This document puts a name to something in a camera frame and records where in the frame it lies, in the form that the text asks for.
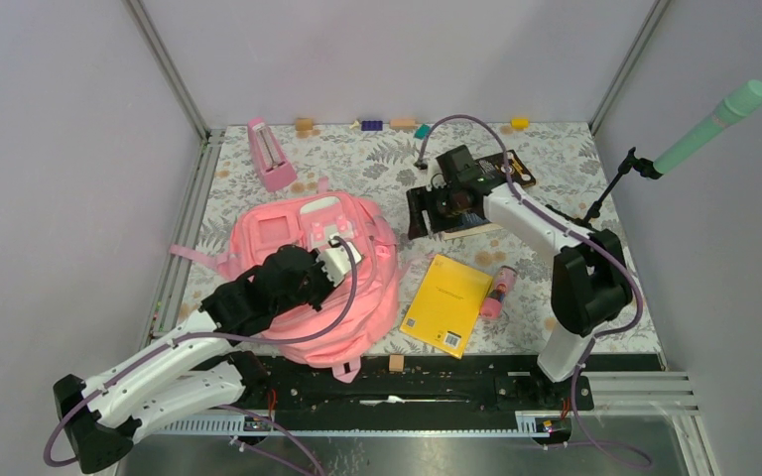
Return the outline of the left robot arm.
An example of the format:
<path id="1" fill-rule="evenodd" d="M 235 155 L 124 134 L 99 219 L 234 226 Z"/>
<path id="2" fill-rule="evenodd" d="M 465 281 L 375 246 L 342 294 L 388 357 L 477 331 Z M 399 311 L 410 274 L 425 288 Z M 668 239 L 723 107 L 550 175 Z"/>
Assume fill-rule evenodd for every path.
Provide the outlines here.
<path id="1" fill-rule="evenodd" d="M 43 450 L 45 464 L 76 464 L 83 474 L 96 473 L 119 462 L 138 439 L 171 417 L 236 401 L 246 408 L 259 406 L 267 398 L 266 378 L 226 362 L 220 364 L 215 382 L 194 382 L 183 399 L 166 404 L 159 393 L 240 342 L 301 344 L 331 333 L 354 303 L 362 260 L 355 244 L 340 236 L 332 236 L 323 249 L 284 245 L 262 264 L 218 286 L 164 338 L 93 377 L 62 377 L 53 386 L 59 421 Z M 327 326 L 298 337 L 263 336 L 277 317 L 296 308 L 322 311 L 343 283 L 349 284 L 345 305 Z"/>

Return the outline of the pink student backpack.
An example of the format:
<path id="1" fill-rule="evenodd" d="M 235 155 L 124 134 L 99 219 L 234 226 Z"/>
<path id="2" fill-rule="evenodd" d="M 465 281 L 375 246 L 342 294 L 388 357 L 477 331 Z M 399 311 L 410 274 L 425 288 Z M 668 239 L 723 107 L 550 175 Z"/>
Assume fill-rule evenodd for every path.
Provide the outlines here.
<path id="1" fill-rule="evenodd" d="M 172 254 L 217 272 L 226 281 L 238 278 L 282 245 L 307 250 L 325 249 L 339 236 L 352 247 L 357 264 L 356 295 L 344 282 L 320 311 L 303 305 L 274 319 L 263 332 L 279 341 L 288 359 L 332 371 L 350 383 L 360 369 L 360 357 L 386 335 L 398 316 L 398 242 L 379 206 L 372 200 L 342 191 L 258 205 L 241 215 L 226 252 L 210 256 L 179 245 Z"/>

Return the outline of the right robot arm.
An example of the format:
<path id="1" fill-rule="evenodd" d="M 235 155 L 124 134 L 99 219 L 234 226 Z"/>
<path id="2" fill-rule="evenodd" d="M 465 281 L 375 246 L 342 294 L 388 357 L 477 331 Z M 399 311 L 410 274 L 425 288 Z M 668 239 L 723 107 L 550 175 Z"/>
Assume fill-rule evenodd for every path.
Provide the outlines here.
<path id="1" fill-rule="evenodd" d="M 465 146 L 437 157 L 443 184 L 406 193 L 408 237 L 445 232 L 474 213 L 550 260 L 557 324 L 537 358 L 542 374 L 531 379 L 529 393 L 539 407 L 552 409 L 568 396 L 567 379 L 580 373 L 595 343 L 635 327 L 645 304 L 618 236 L 537 201 L 513 179 L 505 143 L 498 146 L 502 165 L 494 172 L 485 171 Z"/>

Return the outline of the pink clear pencil case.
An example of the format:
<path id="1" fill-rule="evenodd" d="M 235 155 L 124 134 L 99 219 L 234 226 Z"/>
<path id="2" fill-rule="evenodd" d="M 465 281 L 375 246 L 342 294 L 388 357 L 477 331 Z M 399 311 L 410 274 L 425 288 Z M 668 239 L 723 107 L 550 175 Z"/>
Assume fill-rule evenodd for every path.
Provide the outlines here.
<path id="1" fill-rule="evenodd" d="M 493 276 L 489 291 L 479 311 L 485 319 L 497 319 L 502 311 L 504 300 L 514 289 L 518 273 L 514 268 L 502 266 Z"/>

